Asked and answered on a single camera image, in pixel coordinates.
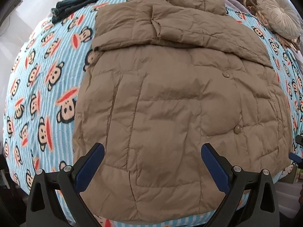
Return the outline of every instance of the cushion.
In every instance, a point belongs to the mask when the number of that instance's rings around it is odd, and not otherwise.
[[[286,39],[300,35],[300,21],[288,0],[257,0],[261,13],[269,25]]]

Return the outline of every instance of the monkey print blanket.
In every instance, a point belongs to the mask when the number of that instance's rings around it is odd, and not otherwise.
[[[99,0],[56,25],[51,23],[51,18],[46,18],[38,24],[17,55],[5,101],[3,141],[10,175],[26,193],[31,189],[38,168],[54,172],[72,165],[77,94],[87,68],[96,57],[91,49],[96,13],[102,6],[127,1]],[[303,131],[303,76],[293,54],[283,49],[254,16],[230,8],[227,13],[254,30],[266,45],[278,81],[287,95],[295,137]],[[302,149],[295,143],[293,149],[303,156]],[[276,175],[275,182],[292,166]],[[67,218],[73,220],[60,192],[58,198]],[[240,204],[243,205],[246,199],[247,195]],[[156,226],[199,225],[208,221],[212,214],[190,216]],[[122,226],[121,223],[98,219],[107,227]]]

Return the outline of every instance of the metal screw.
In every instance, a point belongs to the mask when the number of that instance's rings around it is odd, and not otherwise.
[[[38,169],[38,170],[36,171],[36,174],[37,174],[37,175],[40,175],[42,172],[43,172],[42,169]]]
[[[71,169],[72,169],[71,166],[66,166],[66,167],[64,167],[63,170],[64,170],[65,172],[69,172]]]
[[[239,167],[239,166],[234,166],[234,171],[236,171],[236,172],[240,172],[242,170],[242,168],[241,167]]]
[[[263,173],[264,173],[265,175],[269,175],[269,170],[264,169],[264,170],[263,170]]]

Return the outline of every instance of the brown button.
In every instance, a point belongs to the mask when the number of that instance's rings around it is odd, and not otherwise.
[[[226,77],[226,78],[229,78],[229,74],[227,72],[224,72],[223,76]]]
[[[235,134],[239,134],[241,132],[241,127],[239,125],[237,125],[236,127],[234,127],[234,133]]]

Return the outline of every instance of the brown puffer jacket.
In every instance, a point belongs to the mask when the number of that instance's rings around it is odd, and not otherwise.
[[[200,150],[271,175],[290,164],[290,112],[264,44],[221,0],[133,0],[101,8],[75,117],[75,161],[103,163],[82,198],[93,214],[154,224],[223,199]]]

